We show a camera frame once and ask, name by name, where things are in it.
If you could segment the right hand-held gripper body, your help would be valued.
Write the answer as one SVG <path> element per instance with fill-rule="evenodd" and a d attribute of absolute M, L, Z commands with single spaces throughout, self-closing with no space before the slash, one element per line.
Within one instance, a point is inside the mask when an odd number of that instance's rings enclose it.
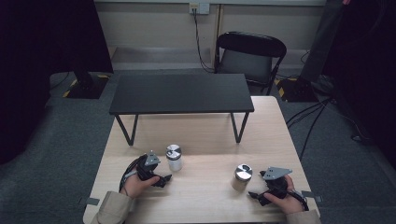
<path fill-rule="evenodd" d="M 266 171 L 260 171 L 263 180 L 266 182 L 267 192 L 275 195 L 277 198 L 285 198 L 288 188 L 285 175 L 291 172 L 291 169 L 279 167 L 268 167 Z"/>

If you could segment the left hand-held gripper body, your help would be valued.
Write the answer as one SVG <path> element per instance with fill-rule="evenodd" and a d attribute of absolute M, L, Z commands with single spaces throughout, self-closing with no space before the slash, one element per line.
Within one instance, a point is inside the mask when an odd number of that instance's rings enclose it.
<path fill-rule="evenodd" d="M 160 163 L 157 155 L 150 151 L 138 158 L 136 171 L 141 180 L 148 180 L 154 176 L 153 171 Z"/>

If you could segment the white powder jar silver lid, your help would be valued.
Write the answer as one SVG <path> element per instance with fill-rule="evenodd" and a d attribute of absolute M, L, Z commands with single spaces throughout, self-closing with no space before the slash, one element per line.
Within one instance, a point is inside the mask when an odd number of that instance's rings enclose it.
<path fill-rule="evenodd" d="M 165 156 L 168 160 L 169 169 L 171 171 L 176 172 L 182 169 L 182 150 L 179 145 L 169 145 L 166 148 Z"/>

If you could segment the brown powder jar silver lid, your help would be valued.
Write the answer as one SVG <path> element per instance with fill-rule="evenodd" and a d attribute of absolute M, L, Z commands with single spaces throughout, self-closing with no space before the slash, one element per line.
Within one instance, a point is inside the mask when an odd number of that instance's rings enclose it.
<path fill-rule="evenodd" d="M 233 172 L 231 186 L 237 191 L 243 191 L 251 180 L 253 170 L 247 164 L 239 164 Z"/>

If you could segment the black shelf with metal legs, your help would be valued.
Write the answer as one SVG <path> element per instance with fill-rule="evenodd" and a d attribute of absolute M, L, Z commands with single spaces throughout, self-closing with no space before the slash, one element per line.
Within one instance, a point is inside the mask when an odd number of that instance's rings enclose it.
<path fill-rule="evenodd" d="M 243 74 L 121 76 L 109 108 L 129 146 L 134 144 L 137 119 L 157 114 L 242 113 L 241 125 L 233 126 L 239 143 L 254 111 Z"/>

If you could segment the person's left hand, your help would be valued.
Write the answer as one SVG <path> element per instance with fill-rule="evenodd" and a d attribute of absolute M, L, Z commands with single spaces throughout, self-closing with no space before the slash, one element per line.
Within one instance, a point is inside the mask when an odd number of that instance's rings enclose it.
<path fill-rule="evenodd" d="M 120 193 L 129 196 L 132 199 L 137 198 L 145 189 L 159 181 L 158 176 L 148 180 L 140 180 L 137 175 L 130 176 L 121 188 Z"/>

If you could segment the person's right hand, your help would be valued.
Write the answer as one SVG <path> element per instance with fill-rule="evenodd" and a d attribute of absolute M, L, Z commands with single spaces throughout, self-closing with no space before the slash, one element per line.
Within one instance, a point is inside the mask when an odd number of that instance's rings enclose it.
<path fill-rule="evenodd" d="M 290 195 L 287 195 L 285 198 L 280 199 L 271 193 L 265 193 L 264 197 L 271 203 L 279 206 L 285 215 L 300 213 L 304 211 L 303 204 Z"/>

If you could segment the black stand base yellow stripes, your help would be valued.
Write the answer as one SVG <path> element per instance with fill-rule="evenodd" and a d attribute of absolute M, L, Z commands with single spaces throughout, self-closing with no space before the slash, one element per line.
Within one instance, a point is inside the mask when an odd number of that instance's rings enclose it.
<path fill-rule="evenodd" d="M 278 80 L 276 87 L 281 99 L 288 103 L 313 103 L 318 100 L 311 83 L 300 77 Z"/>
<path fill-rule="evenodd" d="M 88 79 L 88 84 L 80 84 L 79 80 L 75 79 L 63 94 L 63 98 L 99 99 L 109 81 L 109 76 L 88 74 Z"/>

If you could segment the black folding chair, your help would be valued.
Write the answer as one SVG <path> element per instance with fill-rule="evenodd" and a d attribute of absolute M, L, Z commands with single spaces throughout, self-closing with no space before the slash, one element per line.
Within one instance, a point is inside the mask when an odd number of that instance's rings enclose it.
<path fill-rule="evenodd" d="M 285 44 L 275 37 L 226 32 L 216 41 L 214 73 L 244 74 L 248 84 L 267 89 L 269 95 L 286 53 Z"/>

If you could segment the black curtain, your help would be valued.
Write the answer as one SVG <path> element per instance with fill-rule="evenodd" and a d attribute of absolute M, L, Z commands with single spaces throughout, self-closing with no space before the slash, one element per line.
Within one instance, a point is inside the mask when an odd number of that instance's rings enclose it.
<path fill-rule="evenodd" d="M 21 154 L 50 98 L 50 76 L 84 90 L 112 64 L 94 0 L 0 0 L 0 164 Z"/>
<path fill-rule="evenodd" d="M 396 0 L 351 0 L 325 73 L 396 169 Z"/>

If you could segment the grey stand post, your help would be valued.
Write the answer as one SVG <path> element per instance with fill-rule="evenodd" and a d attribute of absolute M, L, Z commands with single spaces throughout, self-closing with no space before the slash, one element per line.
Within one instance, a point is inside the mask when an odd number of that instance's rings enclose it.
<path fill-rule="evenodd" d="M 343 16 L 343 0 L 326 0 L 323 13 L 300 78 L 315 82 L 321 75 Z"/>

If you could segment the white wall socket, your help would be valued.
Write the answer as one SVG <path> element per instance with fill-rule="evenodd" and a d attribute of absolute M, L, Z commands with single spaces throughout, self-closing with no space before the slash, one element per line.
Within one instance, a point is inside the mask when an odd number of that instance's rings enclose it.
<path fill-rule="evenodd" d="M 189 3 L 189 13 L 195 15 L 208 15 L 210 13 L 210 4 Z"/>

